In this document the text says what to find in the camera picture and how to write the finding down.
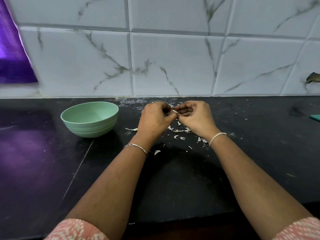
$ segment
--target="white tile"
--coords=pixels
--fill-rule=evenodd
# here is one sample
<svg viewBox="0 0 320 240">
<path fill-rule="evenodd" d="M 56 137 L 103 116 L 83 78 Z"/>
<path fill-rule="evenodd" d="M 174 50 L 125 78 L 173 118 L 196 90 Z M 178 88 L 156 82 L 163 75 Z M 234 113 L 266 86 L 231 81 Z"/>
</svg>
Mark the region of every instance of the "white tile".
<svg viewBox="0 0 320 240">
<path fill-rule="evenodd" d="M 128 0 L 134 32 L 224 34 L 232 0 Z"/>
<path fill-rule="evenodd" d="M 230 33 L 306 37 L 319 0 L 237 0 Z"/>
<path fill-rule="evenodd" d="M 130 35 L 135 96 L 211 95 L 223 37 Z"/>
<path fill-rule="evenodd" d="M 30 27 L 20 32 L 42 96 L 132 96 L 129 33 Z"/>
<path fill-rule="evenodd" d="M 7 0 L 20 25 L 128 31 L 127 0 Z"/>
<path fill-rule="evenodd" d="M 307 77 L 316 72 L 320 74 L 320 41 L 308 41 L 303 47 L 299 62 L 295 65 L 283 95 L 320 95 L 320 83 L 306 83 Z"/>
<path fill-rule="evenodd" d="M 38 87 L 37 82 L 0 84 L 0 98 L 41 98 Z"/>
<path fill-rule="evenodd" d="M 213 95 L 278 95 L 302 42 L 227 37 Z"/>
<path fill-rule="evenodd" d="M 320 39 L 320 15 L 317 17 L 314 27 L 312 28 L 310 38 Z"/>
</svg>

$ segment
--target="white string bracelet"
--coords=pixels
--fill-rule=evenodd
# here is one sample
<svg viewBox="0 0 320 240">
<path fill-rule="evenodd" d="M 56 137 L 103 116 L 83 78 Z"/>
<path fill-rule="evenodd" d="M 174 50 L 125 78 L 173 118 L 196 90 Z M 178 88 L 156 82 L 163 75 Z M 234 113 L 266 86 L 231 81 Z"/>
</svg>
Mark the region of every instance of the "white string bracelet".
<svg viewBox="0 0 320 240">
<path fill-rule="evenodd" d="M 140 149 L 146 154 L 146 156 L 148 156 L 148 153 L 146 153 L 145 149 L 143 149 L 142 147 L 140 147 L 140 146 L 138 146 L 138 145 L 136 145 L 136 144 L 133 144 L 133 143 L 127 144 L 127 145 L 125 145 L 123 148 L 131 147 L 131 146 L 135 146 L 135 147 L 140 148 Z"/>
<path fill-rule="evenodd" d="M 216 135 L 212 138 L 212 140 L 210 141 L 209 146 L 211 146 L 211 143 L 212 143 L 212 142 L 214 141 L 214 139 L 215 139 L 217 136 L 219 136 L 219 135 L 227 135 L 227 133 L 222 133 L 222 132 L 220 132 L 220 133 L 216 134 Z"/>
</svg>

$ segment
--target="black granite countertop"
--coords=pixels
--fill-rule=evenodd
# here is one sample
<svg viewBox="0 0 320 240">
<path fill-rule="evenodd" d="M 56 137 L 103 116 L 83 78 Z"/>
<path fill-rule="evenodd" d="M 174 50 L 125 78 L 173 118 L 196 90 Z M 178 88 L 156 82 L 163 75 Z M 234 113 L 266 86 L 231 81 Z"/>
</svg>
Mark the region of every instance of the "black granite countertop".
<svg viewBox="0 0 320 240">
<path fill-rule="evenodd" d="M 309 118 L 320 114 L 318 96 L 2 99 L 0 239 L 46 236 L 130 141 L 135 132 L 125 128 L 137 127 L 147 103 L 194 99 L 209 103 L 218 128 L 298 201 L 320 202 L 320 122 Z M 60 119 L 90 101 L 119 106 L 114 129 L 96 139 L 77 137 Z M 129 223 L 239 213 L 213 150 L 193 133 L 174 135 L 165 131 L 152 147 Z"/>
</svg>

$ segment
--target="pink patterned sleeve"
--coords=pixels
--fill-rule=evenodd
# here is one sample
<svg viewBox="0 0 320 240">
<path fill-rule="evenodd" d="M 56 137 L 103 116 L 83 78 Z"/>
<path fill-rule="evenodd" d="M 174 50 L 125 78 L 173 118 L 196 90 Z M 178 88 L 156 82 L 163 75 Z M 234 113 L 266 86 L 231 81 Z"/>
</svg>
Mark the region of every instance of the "pink patterned sleeve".
<svg viewBox="0 0 320 240">
<path fill-rule="evenodd" d="M 66 219 L 60 222 L 45 240 L 108 240 L 94 225 L 79 219 Z"/>
<path fill-rule="evenodd" d="M 314 217 L 305 218 L 287 226 L 273 240 L 319 240 L 320 220 Z"/>
</svg>

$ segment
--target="purple cloth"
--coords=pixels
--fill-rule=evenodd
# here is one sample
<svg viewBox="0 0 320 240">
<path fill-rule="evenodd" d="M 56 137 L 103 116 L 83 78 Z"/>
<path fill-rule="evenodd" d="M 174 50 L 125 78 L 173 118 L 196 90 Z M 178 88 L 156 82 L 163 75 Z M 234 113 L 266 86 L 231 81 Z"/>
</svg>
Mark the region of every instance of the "purple cloth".
<svg viewBox="0 0 320 240">
<path fill-rule="evenodd" d="M 37 78 L 5 1 L 0 0 L 0 84 L 35 83 Z"/>
</svg>

